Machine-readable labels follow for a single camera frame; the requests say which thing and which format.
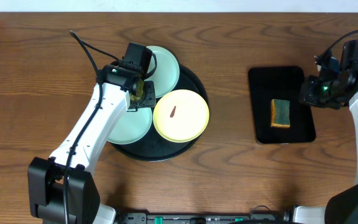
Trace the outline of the mint plate with red stain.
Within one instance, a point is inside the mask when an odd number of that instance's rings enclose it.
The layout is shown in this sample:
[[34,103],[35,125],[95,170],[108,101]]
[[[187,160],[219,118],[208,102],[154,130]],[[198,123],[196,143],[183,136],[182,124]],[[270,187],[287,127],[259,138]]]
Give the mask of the mint plate with red stain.
[[160,98],[174,89],[179,76],[180,68],[175,56],[167,49],[159,46],[147,46],[152,51],[157,59],[152,57],[150,59],[149,70],[151,72],[155,67],[154,74],[146,79],[146,81],[153,81],[155,88],[155,97]]

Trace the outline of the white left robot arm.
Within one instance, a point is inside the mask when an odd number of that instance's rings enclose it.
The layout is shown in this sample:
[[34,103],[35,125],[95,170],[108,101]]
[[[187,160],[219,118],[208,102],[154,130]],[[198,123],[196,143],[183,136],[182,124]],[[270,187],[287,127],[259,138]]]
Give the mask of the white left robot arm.
[[154,71],[106,65],[92,97],[69,135],[48,159],[35,157],[27,171],[30,214],[49,223],[113,223],[116,210],[101,203],[93,180],[103,147],[131,107],[155,106]]

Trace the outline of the yellow plate with stain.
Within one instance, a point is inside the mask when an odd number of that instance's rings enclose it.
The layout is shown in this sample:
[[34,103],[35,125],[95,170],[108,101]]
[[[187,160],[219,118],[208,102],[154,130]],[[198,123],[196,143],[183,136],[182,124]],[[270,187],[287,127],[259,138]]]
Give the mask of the yellow plate with stain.
[[176,143],[192,141],[200,136],[208,121],[206,100],[191,90],[167,93],[158,101],[153,112],[156,131],[164,139]]

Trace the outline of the orange green scrub sponge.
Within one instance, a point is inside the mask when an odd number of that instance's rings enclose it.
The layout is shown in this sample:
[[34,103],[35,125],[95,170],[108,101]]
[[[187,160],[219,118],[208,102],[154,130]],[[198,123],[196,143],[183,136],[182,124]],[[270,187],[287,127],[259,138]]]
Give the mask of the orange green scrub sponge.
[[274,128],[290,127],[290,102],[287,100],[273,99],[271,101],[270,125]]

